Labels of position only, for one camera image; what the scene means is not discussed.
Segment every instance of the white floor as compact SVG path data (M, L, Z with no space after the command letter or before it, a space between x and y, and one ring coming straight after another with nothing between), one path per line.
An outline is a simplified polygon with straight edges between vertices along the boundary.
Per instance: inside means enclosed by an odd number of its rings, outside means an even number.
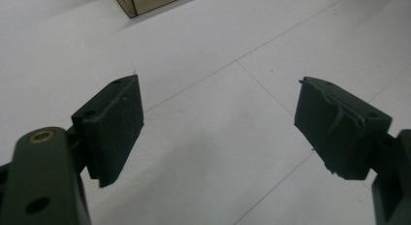
M304 76L411 127L411 0L0 0L0 164L16 140L140 76L145 126L116 184L83 173L93 224L375 224L293 125Z

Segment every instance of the tile grout line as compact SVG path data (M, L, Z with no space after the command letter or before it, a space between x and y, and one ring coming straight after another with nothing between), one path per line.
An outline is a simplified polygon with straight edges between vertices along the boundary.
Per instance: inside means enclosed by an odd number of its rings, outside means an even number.
M398 79L403 73L405 73L406 71L411 69L411 64L407 67L405 67L398 75L396 75L392 80L390 80L387 85L385 85L379 92L377 92L371 99L369 99L367 102L371 103L378 95L380 95L385 89L387 89L387 87L389 87L396 79ZM368 185L366 185L364 183L364 181L362 180L362 184L363 186L365 186L368 190L370 190L372 192L372 189L370 187L368 187Z
M243 58L243 57L247 56L248 54L250 54L250 53L254 52L255 50L257 50L257 49L259 49L259 48L261 48L261 47L265 46L266 44L268 44L268 43L270 43L270 42L274 41L275 39L277 39L277 38L281 37L282 35L284 35L284 34L288 33L289 31L291 31L291 30L295 29L296 27L298 27L298 26L300 26L301 24L305 23L305 22L306 22L306 21L308 21L309 19L311 19L311 18L313 18L313 17L317 16L318 14L322 13L322 12L323 12L323 11L325 11L326 9L328 9L328 8L332 7L333 5L335 5L335 4L337 4L337 3L339 3L340 1L342 1L342 0L338 0L338 1L334 2L333 4L329 5L327 8L325 8L325 9L321 10L320 12L318 12L318 13L314 14L313 16L310 16L309 18L307 18L307 19L303 20L302 22L300 22L300 23L296 24L295 26L293 26L293 27L291 27L291 28L287 29L286 31L284 31L284 32L282 32L281 34L279 34L279 35L275 36L274 38L272 38L272 39L270 39L270 40L268 40L268 41L264 42L262 45L259 45L259 46L257 46L256 48L251 49L250 51L248 51L248 52L247 52L247 53L245 53L244 55L240 56L240 57L239 57L239 58L237 58L236 60L234 60L234 61L230 62L229 64L224 65L222 68L218 69L217 71L215 71L215 72L213 72L213 73L211 73L211 74L209 74L209 75L207 75L207 76L205 76L205 77L203 77L203 78L201 78L201 79L197 80L196 82L194 82L194 83L190 84L189 86L187 86L187 87L183 88L182 90L180 90L180 91L176 92L176 94L174 94L174 95L172 95L171 97L167 98L166 100L164 100L164 101L162 101L162 102L160 102L160 103L158 103L158 104L154 105L153 107L149 108L148 110L146 110L146 111L144 111L144 112L145 112L145 113L147 113L147 112L151 111L152 109L156 108L157 106L159 106L159 105L163 104L164 102L169 101L169 100L170 100L170 99L172 99L173 97L177 96L177 95L178 95L178 94L180 94L181 92L183 92L183 91L185 91L185 90L187 90L187 89L191 88L191 87L192 87L192 86L194 86L195 84L197 84L197 83L199 83L199 82L201 82L201 81L203 81L203 80L205 80L205 79L209 78L209 77L210 77L210 76L212 76L213 74L216 74L216 73L220 72L221 70L223 70L224 68L226 68L226 67L230 66L231 64L233 64L233 63L235 63L235 62L238 62L241 58Z
M163 104L163 103L165 103L165 102L167 102L167 101L170 101L171 99L173 99L174 97L176 97L177 95L179 95L181 92L184 92L185 90L190 89L191 87L193 87L193 86L196 85L197 83L199 83L199 82L201 82L201 81L204 81L204 80L210 78L212 75L217 74L218 72L220 72L221 70L225 69L226 67L232 65L233 63L235 63L235 61L233 61L233 62L231 62L231 63L229 63L229 64L227 64L227 65L224 65L222 68L218 69L217 71L215 71L215 72L213 72L213 73L211 73L211 74L209 74L209 75L206 75L205 77L203 77L203 78L201 78L201 79L193 82L192 84L184 87L183 89L181 89L181 90L179 90L178 92L176 92L174 95L172 95L172 96L170 96L169 98L167 98L166 100L164 100L164 101L162 101L162 102L154 105L153 107L149 108L148 110L146 110L146 111L144 111L144 112L147 113L147 112L153 110L154 108L160 106L161 104Z
M258 46L258 47L256 47L256 48L252 49L251 51L249 51L249 52L247 52L246 54L244 54L242 57L236 59L236 61L240 60L241 58L243 58L243 57L245 57L246 55L254 52L254 51L257 50L257 49L262 48L262 47L265 46L266 44L268 44L268 43L276 40L277 38L283 36L284 34L290 32L291 30L293 30L293 29L295 29L295 28L297 28L298 26L306 23L306 22L309 21L310 19L314 18L314 17L317 16L318 14L320 14L320 13L322 13L323 11L329 9L330 7L332 7L332 6L334 6L335 4L339 3L340 1L342 1L342 0L335 1L334 3L332 3L331 5L329 5L328 7L326 7L325 9L319 11L318 13L310 16L309 18L307 18L307 19L305 19L305 20L303 20L303 21L301 21L300 23L294 25L293 27L291 27L291 28L287 29L286 31L284 31L284 32L278 34L277 36L273 37L272 39L270 39L270 40L268 40L268 41L265 41L262 45L260 45L260 46Z
M363 184L363 186L365 186L365 188L367 188L369 191L372 192L372 190L364 183L364 181L362 180L361 183Z
M405 67L398 75L396 75L392 80L390 80L387 85L385 85L385 87L383 87L379 92L377 92L373 97L371 97L371 99L369 99L369 101L367 101L368 103L371 103L378 95L381 94L381 92L383 92L388 86L390 86L396 79L399 78L399 76L401 76L404 72L408 71L409 69L411 69L411 64L407 67Z
M274 95L272 95L271 92L269 92L269 90L268 90L260 81L258 81L253 75L251 75L251 73L249 73L249 72L247 71L247 69L245 69L245 67L241 65L241 63L239 63L239 62L237 61L237 64L239 65L239 67L241 67L241 69L242 69L245 73L247 73L252 79L254 79L254 81L255 81L256 83L258 83L278 104L280 104L280 106L281 106L282 108L284 108L284 110L286 110L286 111L290 114L290 116L294 117L294 116L293 116L293 113L290 112L283 104L281 104L281 102L280 102Z
M238 224L239 221L245 217L245 215L247 215L251 210L253 210L253 208L257 207L257 205L259 205L261 202L263 202L263 200L278 186L280 185L286 178L288 178L296 169L298 169L309 157L311 157L311 155L314 154L314 152L311 152L311 154L309 154L307 157L305 157L304 160L302 160L301 163L299 163L297 165L296 168L293 169L293 171L291 171L288 175L286 175L284 178L282 178L277 184L274 185L274 187L266 194L263 196L263 198L261 198L253 207L251 207L251 209L249 209L245 214L243 214L235 223L234 225Z

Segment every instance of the screw hole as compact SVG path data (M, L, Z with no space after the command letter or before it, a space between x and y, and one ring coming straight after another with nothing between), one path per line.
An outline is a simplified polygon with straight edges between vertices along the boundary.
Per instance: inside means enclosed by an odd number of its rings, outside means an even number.
M38 132L29 138L29 142L31 144L39 144L50 140L54 136L53 131L41 131Z
M378 117L378 115L377 115L376 113L374 113L374 112L369 112L369 113L368 113L368 116L371 117L371 118L376 118L376 117Z
M48 206L49 202L50 199L46 197L36 199L26 207L26 212L29 214L40 212Z
M95 111L88 111L88 112L85 112L84 113L84 115L86 115L86 116L92 116L92 115L95 115L97 112L95 112Z

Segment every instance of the white tiled floor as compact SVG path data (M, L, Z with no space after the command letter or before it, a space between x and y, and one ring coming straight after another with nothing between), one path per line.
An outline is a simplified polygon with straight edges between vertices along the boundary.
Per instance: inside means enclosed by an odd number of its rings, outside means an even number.
M411 123L411 0L0 0L0 164L16 140L140 76L145 126L94 224L374 224L372 176L331 175L293 126L304 76Z

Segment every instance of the floor tile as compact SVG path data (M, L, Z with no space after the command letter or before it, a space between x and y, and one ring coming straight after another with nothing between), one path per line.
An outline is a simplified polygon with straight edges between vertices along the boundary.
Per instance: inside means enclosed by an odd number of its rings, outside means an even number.
M0 0L0 163L114 79L138 74L149 110L336 1L195 0L129 19L115 0Z
M311 153L293 118L237 64L145 115L117 183L86 176L95 224L234 224Z
M359 181L331 173L311 155L237 225L375 224L372 195Z
M380 94L378 94L370 104L393 118L389 134L396 138L401 130L411 129L411 68L407 69ZM375 179L375 172L371 172L364 181L365 185L371 188Z
M240 59L291 113L304 76L369 101L411 64L410 0L342 0Z

